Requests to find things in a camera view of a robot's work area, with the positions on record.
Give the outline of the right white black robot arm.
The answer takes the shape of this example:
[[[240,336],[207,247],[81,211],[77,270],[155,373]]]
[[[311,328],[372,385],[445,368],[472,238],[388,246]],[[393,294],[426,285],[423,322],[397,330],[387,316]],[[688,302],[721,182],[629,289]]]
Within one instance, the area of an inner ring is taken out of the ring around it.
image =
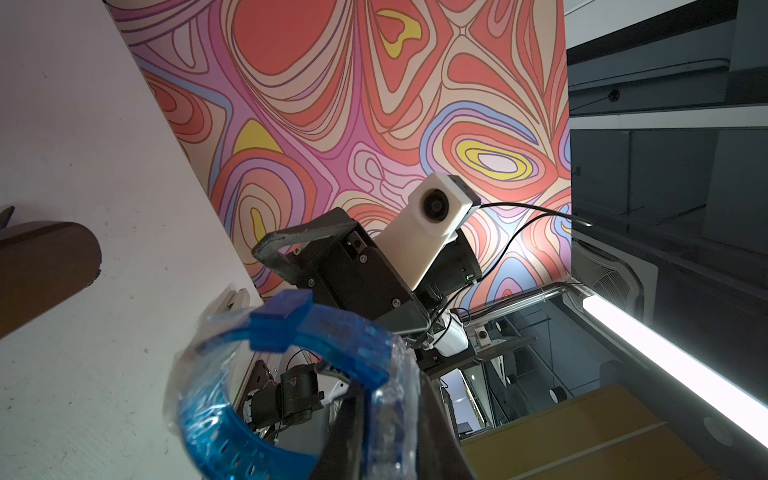
[[[252,255],[289,284],[311,290],[315,302],[365,317],[416,350],[431,348],[442,336],[449,297],[481,276],[466,236],[458,232],[419,284],[409,287],[341,208],[266,234]]]

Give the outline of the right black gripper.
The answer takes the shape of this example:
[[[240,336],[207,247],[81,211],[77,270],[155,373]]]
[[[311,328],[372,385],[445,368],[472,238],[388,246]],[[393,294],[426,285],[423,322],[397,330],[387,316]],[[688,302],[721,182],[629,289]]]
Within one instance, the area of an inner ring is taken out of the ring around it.
[[[356,313],[398,335],[418,335],[430,325],[413,290],[341,208],[267,233],[251,253],[283,280],[312,290],[318,304]]]

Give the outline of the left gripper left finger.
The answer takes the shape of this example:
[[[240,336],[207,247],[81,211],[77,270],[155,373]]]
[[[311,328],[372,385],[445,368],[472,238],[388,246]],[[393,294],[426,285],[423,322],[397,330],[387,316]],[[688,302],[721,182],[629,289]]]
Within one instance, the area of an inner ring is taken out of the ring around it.
[[[359,480],[363,475],[367,391],[353,382],[317,460],[310,480]]]

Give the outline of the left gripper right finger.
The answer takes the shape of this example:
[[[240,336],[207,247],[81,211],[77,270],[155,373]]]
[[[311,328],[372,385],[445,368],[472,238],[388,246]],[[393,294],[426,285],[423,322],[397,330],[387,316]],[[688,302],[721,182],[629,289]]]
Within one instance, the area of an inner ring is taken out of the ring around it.
[[[431,381],[419,373],[416,475],[419,480],[471,480],[471,471]]]

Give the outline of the blue transparent wrist watch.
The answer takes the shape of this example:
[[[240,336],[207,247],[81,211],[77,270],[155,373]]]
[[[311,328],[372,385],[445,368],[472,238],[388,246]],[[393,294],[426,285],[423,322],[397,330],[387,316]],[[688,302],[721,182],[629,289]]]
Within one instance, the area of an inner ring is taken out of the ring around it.
[[[234,403],[237,351],[294,350],[314,363],[272,374]],[[209,317],[176,358],[164,416],[206,479],[413,479],[421,379],[402,339],[286,290]]]

